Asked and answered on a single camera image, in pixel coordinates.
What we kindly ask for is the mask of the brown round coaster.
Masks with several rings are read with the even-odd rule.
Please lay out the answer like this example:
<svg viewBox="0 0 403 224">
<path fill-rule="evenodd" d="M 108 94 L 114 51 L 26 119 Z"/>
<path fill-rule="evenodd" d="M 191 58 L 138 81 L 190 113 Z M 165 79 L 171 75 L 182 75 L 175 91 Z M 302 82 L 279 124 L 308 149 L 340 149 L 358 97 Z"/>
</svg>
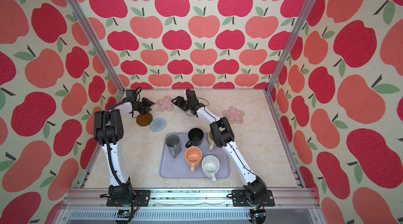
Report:
<svg viewBox="0 0 403 224">
<path fill-rule="evenodd" d="M 143 115 L 138 115 L 136 117 L 136 123 L 139 126 L 148 126 L 151 124 L 151 122 L 153 121 L 153 116 L 151 113 L 146 113 Z"/>
</svg>

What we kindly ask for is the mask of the pink flower coaster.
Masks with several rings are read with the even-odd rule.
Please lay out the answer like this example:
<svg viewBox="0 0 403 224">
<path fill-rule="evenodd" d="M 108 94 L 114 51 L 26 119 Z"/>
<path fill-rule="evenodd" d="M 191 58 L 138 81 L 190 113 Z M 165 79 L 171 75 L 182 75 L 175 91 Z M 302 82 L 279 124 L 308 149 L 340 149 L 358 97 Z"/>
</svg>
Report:
<svg viewBox="0 0 403 224">
<path fill-rule="evenodd" d="M 222 112 L 222 115 L 227 118 L 230 124 L 243 124 L 245 116 L 244 111 L 237 109 L 234 106 L 230 106 L 227 110 Z"/>
<path fill-rule="evenodd" d="M 171 96 L 164 96 L 163 98 L 159 99 L 156 102 L 158 111 L 173 111 L 175 105 L 172 103 L 172 99 L 173 98 Z"/>
</svg>

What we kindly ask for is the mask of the grey round knitted coaster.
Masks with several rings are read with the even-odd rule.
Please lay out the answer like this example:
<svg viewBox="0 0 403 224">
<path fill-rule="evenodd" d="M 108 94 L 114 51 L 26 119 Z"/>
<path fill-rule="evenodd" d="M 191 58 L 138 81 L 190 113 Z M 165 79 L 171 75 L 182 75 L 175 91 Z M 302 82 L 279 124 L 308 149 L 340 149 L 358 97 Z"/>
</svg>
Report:
<svg viewBox="0 0 403 224">
<path fill-rule="evenodd" d="M 153 132 L 161 132 L 166 128 L 167 121 L 163 118 L 155 118 L 152 120 L 149 126 Z"/>
</svg>

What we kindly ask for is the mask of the beige mug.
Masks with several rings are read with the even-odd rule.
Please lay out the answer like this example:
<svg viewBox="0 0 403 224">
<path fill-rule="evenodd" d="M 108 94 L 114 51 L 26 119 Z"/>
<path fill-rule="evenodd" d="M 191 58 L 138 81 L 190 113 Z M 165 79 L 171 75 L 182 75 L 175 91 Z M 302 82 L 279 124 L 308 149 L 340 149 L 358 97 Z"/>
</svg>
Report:
<svg viewBox="0 0 403 224">
<path fill-rule="evenodd" d="M 207 136 L 207 141 L 209 144 L 209 151 L 212 152 L 214 150 L 214 148 L 216 147 L 216 144 L 213 140 L 213 135 L 212 132 L 209 132 L 208 136 Z"/>
</svg>

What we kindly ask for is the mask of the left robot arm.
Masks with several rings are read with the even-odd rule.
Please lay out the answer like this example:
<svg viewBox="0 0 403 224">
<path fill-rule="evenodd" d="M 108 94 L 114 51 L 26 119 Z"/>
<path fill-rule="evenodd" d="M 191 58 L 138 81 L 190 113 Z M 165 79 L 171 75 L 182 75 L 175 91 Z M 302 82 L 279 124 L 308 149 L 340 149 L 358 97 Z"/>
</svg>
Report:
<svg viewBox="0 0 403 224">
<path fill-rule="evenodd" d="M 94 139 L 106 155 L 110 174 L 107 206 L 129 206 L 136 196 L 123 160 L 120 143 L 124 136 L 122 117 L 133 112 L 144 115 L 151 111 L 153 105 L 155 103 L 147 98 L 136 100 L 131 97 L 95 113 Z"/>
</svg>

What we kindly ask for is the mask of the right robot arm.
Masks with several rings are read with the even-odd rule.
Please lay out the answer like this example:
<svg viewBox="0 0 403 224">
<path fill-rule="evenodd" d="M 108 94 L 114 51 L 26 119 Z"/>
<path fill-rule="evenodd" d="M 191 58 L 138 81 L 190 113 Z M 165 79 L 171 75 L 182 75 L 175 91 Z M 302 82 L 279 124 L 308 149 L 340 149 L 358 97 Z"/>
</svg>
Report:
<svg viewBox="0 0 403 224">
<path fill-rule="evenodd" d="M 178 96 L 172 99 L 171 103 L 185 112 L 190 111 L 192 115 L 209 123 L 214 143 L 228 155 L 241 177 L 248 203 L 252 206 L 263 205 L 267 195 L 267 186 L 263 179 L 252 171 L 239 151 L 228 119 L 220 118 L 210 112 L 193 95 L 188 95 L 187 98 Z"/>
</svg>

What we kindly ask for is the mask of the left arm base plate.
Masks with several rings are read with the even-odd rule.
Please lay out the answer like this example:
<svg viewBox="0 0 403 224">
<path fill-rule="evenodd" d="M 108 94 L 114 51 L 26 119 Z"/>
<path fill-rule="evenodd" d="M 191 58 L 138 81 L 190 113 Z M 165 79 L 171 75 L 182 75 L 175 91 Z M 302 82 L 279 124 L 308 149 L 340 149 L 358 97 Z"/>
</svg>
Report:
<svg viewBox="0 0 403 224">
<path fill-rule="evenodd" d="M 133 207 L 147 207 L 150 200 L 150 190 L 134 190 Z M 130 200 L 126 196 L 119 199 L 108 198 L 106 206 L 108 207 L 130 207 Z"/>
</svg>

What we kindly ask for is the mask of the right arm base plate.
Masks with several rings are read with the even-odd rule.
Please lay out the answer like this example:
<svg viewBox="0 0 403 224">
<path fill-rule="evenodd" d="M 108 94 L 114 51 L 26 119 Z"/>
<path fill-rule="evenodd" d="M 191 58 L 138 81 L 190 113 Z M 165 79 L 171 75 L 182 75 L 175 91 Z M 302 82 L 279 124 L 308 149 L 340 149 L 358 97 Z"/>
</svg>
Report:
<svg viewBox="0 0 403 224">
<path fill-rule="evenodd" d="M 247 199 L 245 190 L 232 190 L 227 196 L 232 200 L 234 207 L 274 207 L 276 205 L 271 190 L 267 190 L 263 198 L 255 203 Z"/>
</svg>

